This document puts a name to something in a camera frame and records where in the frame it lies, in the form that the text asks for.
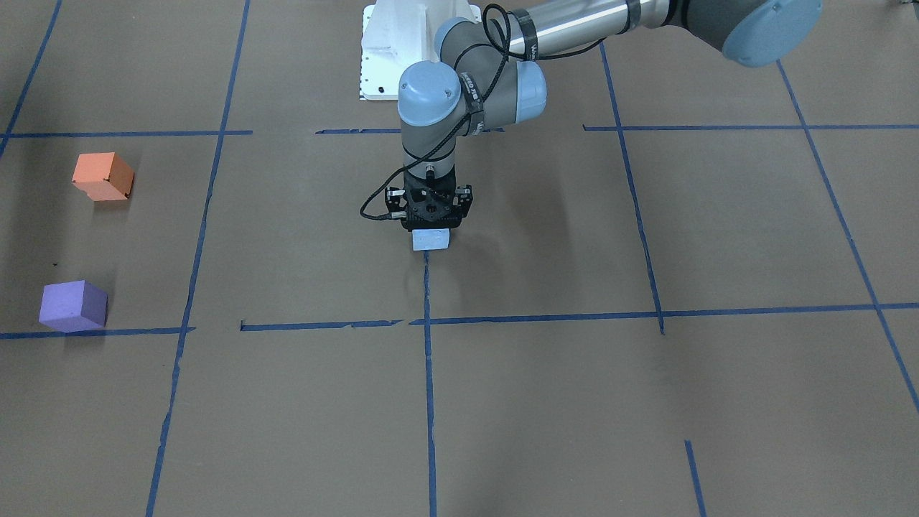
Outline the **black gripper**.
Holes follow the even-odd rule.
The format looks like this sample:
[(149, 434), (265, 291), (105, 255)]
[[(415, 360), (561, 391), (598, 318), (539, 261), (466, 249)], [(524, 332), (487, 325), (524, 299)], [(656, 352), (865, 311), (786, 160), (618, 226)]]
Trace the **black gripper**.
[(407, 231), (459, 227), (472, 207), (472, 187), (458, 187), (454, 171), (439, 179), (407, 172), (403, 179), (403, 189), (387, 187), (386, 206)]

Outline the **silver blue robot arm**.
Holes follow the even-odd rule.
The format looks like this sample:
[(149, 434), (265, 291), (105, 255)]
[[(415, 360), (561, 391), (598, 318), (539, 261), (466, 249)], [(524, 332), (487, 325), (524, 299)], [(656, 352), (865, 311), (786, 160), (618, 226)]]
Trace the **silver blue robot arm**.
[(457, 138), (542, 114), (548, 86), (539, 63), (580, 55), (637, 27), (682, 27), (729, 61), (762, 67), (804, 40), (821, 1), (548, 1), (529, 9), (487, 4), (490, 19), (450, 19), (434, 36), (434, 60), (399, 78), (403, 166), (374, 191), (407, 231), (453, 229), (472, 206), (456, 183)]

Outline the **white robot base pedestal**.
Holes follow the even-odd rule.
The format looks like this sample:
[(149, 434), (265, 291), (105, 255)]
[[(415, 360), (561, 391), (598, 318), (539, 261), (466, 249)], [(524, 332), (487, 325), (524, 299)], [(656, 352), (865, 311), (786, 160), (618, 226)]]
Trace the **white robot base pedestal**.
[(450, 19), (480, 21), (480, 8), (468, 1), (377, 1), (361, 17), (359, 98), (398, 98), (399, 78), (420, 61), (437, 61), (434, 34)]

